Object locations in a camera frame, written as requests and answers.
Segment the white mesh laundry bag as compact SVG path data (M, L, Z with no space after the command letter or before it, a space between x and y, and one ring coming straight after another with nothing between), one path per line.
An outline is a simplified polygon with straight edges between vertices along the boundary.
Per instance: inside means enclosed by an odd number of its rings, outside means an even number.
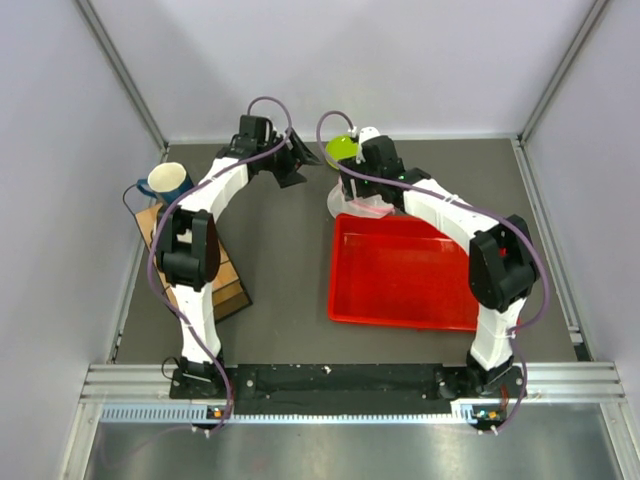
M356 197L348 200L343 192L343 183L338 178L337 184L329 192L326 200L329 213L336 218L339 214L347 214L362 218L380 219L395 211L395 207L382 200L380 195L368 198Z

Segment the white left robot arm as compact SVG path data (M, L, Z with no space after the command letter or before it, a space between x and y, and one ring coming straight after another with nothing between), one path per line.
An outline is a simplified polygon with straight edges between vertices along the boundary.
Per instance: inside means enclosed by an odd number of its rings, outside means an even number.
M219 216L259 173L271 173L287 188L305 182L301 166L319 162L292 127L278 133L268 118L245 114L198 185L159 211L152 238L155 265L170 287L175 299L170 307L183 332L171 398L220 399L232 392L213 306L213 281L222 263Z

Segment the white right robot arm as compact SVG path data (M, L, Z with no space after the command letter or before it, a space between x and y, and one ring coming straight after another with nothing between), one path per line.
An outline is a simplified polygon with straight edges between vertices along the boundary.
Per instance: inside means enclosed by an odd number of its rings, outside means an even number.
M475 338L467 354L467 384L487 396L511 370L521 312L540 277L526 221L473 207L419 168L408 169L394 141L374 127L348 134L353 156L339 161L349 200L378 196L453 240L468 257L468 285L478 303Z

